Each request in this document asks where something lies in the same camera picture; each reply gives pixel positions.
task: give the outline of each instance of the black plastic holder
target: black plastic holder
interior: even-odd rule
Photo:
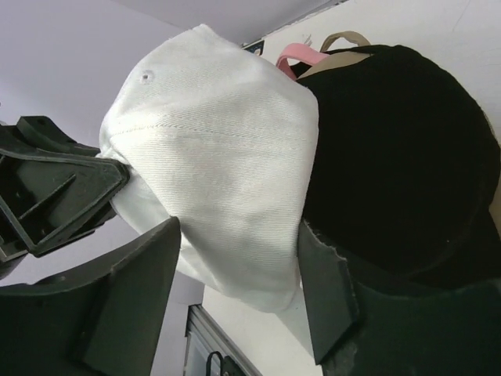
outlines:
[[[55,251],[115,216],[110,199],[128,182],[128,170],[98,152],[48,117],[0,126],[0,277],[26,253]]]
[[[501,279],[449,291],[411,284],[304,223],[298,258],[324,376],[501,374]]]

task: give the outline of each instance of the cap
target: cap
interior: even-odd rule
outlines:
[[[304,215],[340,248],[388,272],[454,288],[501,272],[488,207],[499,144],[460,83],[401,45],[297,82],[319,102]],[[293,70],[303,74],[308,67]]]
[[[114,207],[140,233],[178,217],[178,270],[285,309],[318,116],[312,93],[270,62],[205,25],[185,31],[134,67],[103,121],[101,157],[131,169]]]

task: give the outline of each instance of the white ceiling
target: white ceiling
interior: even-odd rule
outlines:
[[[112,0],[188,29],[207,24],[236,43],[253,42],[311,11],[339,0]]]
[[[0,120],[44,114],[82,143],[130,70],[182,32],[109,0],[0,0]]]

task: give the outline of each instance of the black baseball cap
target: black baseball cap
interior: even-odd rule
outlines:
[[[412,49],[328,53],[342,51],[371,57],[297,81],[315,94],[320,117],[305,219],[346,255],[422,284],[501,277],[488,211],[501,156],[482,109]]]

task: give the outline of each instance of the black plastic clip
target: black plastic clip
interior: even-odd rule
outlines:
[[[260,40],[243,47],[246,51],[253,53],[254,55],[261,56],[265,51],[265,41]]]
[[[205,364],[205,374],[206,376],[212,376],[212,358],[214,356],[219,359],[219,373],[221,376],[246,376],[245,373],[238,367],[238,364],[231,358],[231,356],[225,356],[219,352],[214,351],[209,354],[207,362]]]
[[[0,126],[0,262],[55,251],[115,216],[109,201],[128,170],[98,152],[48,117]]]

